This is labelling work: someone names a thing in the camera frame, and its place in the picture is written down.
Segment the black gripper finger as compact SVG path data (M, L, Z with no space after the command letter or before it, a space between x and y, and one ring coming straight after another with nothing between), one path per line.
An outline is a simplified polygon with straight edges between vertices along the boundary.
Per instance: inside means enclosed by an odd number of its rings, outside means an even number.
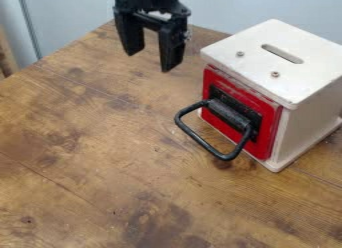
M132 56L144 49L143 25L132 13L113 9L113 16L123 49Z
M166 25L159 30L160 67L168 72L183 61L186 38L184 31L175 25Z

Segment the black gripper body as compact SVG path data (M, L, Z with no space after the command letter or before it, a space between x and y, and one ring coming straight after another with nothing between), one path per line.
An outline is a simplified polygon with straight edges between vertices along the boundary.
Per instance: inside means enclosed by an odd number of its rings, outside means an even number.
M132 13L143 29L159 32L163 26L175 25L187 34L187 19L191 10L179 0L115 0L113 9Z

